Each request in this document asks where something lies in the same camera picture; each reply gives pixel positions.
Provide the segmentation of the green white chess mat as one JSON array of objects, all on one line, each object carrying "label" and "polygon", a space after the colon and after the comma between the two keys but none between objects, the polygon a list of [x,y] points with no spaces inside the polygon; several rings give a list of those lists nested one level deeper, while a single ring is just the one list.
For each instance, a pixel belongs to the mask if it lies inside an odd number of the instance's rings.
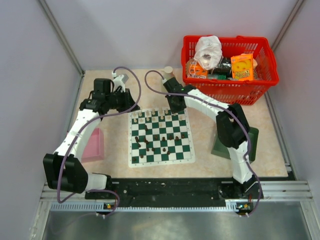
[{"label": "green white chess mat", "polygon": [[196,161],[187,109],[149,108],[128,115],[128,165],[131,168]]}]

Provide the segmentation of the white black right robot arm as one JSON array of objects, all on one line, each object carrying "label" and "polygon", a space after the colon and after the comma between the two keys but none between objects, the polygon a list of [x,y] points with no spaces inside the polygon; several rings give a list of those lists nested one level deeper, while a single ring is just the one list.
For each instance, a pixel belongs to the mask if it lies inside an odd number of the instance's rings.
[{"label": "white black right robot arm", "polygon": [[232,165],[233,192],[245,198],[257,187],[257,198],[262,197],[262,187],[256,173],[250,166],[250,126],[240,104],[220,102],[202,93],[192,85],[182,86],[175,77],[163,79],[166,98],[172,113],[193,108],[216,123],[219,141],[227,148]]}]

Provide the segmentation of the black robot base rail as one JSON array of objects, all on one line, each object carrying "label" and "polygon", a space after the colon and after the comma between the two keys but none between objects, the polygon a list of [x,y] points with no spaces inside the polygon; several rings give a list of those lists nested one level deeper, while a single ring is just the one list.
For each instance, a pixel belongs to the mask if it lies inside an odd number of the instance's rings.
[{"label": "black robot base rail", "polygon": [[263,198],[255,178],[244,184],[231,177],[113,178],[107,189],[118,194],[123,208],[224,207],[227,200],[253,202]]}]

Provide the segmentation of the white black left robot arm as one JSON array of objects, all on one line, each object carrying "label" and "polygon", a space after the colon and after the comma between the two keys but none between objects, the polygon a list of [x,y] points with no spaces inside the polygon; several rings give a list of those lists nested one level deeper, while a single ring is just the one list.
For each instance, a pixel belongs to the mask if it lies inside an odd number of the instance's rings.
[{"label": "white black left robot arm", "polygon": [[93,90],[85,98],[76,120],[65,139],[54,153],[47,153],[43,166],[50,189],[80,194],[96,190],[102,198],[109,198],[114,191],[109,175],[88,173],[81,160],[88,141],[109,110],[119,113],[139,110],[130,90],[125,87],[129,77],[126,74],[114,79],[97,78]]}]

